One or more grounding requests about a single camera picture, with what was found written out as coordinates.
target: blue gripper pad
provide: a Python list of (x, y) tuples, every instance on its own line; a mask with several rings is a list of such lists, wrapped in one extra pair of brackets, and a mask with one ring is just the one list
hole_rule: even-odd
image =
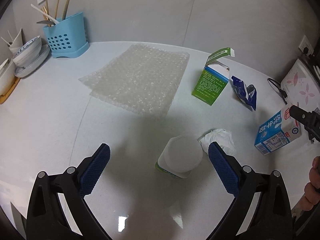
[(225, 156), (227, 156), (224, 151), (215, 145), (216, 142), (213, 142), (209, 146), (208, 154), (209, 159), (214, 166), (219, 178), (221, 179), (226, 191), (234, 197), (237, 197), (240, 192), (239, 188), (239, 177), (233, 170), (233, 168), (228, 163)]
[(80, 178), (79, 195), (84, 198), (85, 195), (91, 194), (104, 168), (110, 160), (110, 148), (108, 145), (98, 152), (94, 159), (90, 162), (88, 168)]

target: blue utensil holder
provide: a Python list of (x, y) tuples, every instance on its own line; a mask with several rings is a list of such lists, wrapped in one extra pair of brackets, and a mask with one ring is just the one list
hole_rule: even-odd
[(45, 26), (43, 30), (54, 58), (76, 58), (89, 48), (85, 38), (83, 12), (69, 16), (54, 26)]

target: finger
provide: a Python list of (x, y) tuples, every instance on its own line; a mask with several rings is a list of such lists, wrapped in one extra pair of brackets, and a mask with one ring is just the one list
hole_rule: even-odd
[(314, 158), (313, 159), (313, 162), (312, 162), (312, 167), (313, 168), (317, 168), (318, 167), (318, 165), (319, 165), (319, 160), (320, 160), (320, 157), (319, 156), (317, 156), (316, 158)]
[(309, 172), (309, 179), (315, 188), (320, 188), (320, 174), (317, 169), (312, 168)]
[(303, 211), (310, 211), (313, 208), (313, 204), (305, 196), (299, 200), (299, 205)]
[(316, 205), (320, 201), (320, 194), (316, 192), (315, 187), (313, 187), (310, 182), (305, 186), (304, 193), (306, 195), (306, 198), (313, 205)]

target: screw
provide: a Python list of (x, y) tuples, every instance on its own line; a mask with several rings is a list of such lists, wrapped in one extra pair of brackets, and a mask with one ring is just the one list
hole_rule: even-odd
[(273, 172), (273, 175), (275, 175), (276, 177), (280, 177), (281, 176), (281, 173), (279, 171), (274, 171)]
[(72, 173), (74, 173), (76, 171), (76, 168), (75, 167), (69, 167), (68, 169), (67, 169), (67, 173), (69, 173), (69, 174), (72, 174)]
[(249, 166), (244, 166), (243, 167), (243, 170), (246, 172), (246, 173), (249, 173), (252, 171), (252, 169), (249, 167)]
[(38, 174), (38, 177), (39, 177), (39, 178), (43, 178), (44, 176), (45, 176), (44, 171), (39, 172), (39, 174)]

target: tabletop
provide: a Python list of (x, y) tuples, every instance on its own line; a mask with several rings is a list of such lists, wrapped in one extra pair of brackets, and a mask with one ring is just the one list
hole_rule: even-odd
[[(230, 68), (230, 77), (255, 85), (257, 111), (243, 105), (230, 84), (209, 106), (191, 95), (209, 53), (146, 43), (190, 54), (164, 120), (91, 97), (91, 90), (78, 79), (99, 70), (132, 44), (136, 42), (91, 43), (79, 58), (50, 57), (35, 73), (22, 79), (0, 106), (0, 204), (10, 219), (10, 202), (26, 217), (38, 172), (62, 173), (68, 166), (78, 166), (101, 143), (106, 143), (111, 148), (111, 159), (85, 200), (113, 239), (206, 239), (233, 200), (208, 156), (204, 153), (200, 165), (187, 179), (161, 173), (155, 163), (170, 138), (181, 134), (198, 138), (215, 128), (231, 131), (241, 165), (260, 173), (283, 168), (289, 180), (285, 181), (289, 197), (296, 200), (302, 195), (303, 187), (295, 188), (296, 177), (281, 163), (289, 159), (289, 152), (306, 145), (306, 135), (277, 154), (263, 156), (254, 147), (258, 127), (284, 105), (269, 86), (268, 77), (256, 70), (227, 58), (219, 59)], [(296, 160), (302, 158), (299, 152), (294, 156)], [(299, 178), (303, 184), (308, 176)], [(72, 229), (78, 232), (63, 195), (60, 199)], [(249, 221), (250, 218), (245, 220), (241, 230)]]

